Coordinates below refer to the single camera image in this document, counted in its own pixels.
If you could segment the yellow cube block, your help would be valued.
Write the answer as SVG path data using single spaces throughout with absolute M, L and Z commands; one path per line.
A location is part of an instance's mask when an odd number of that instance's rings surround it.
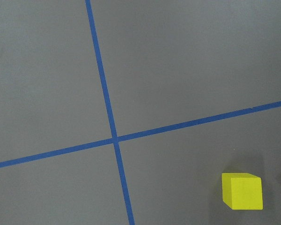
M 262 210 L 261 178 L 249 173 L 222 173 L 222 200 L 233 210 Z

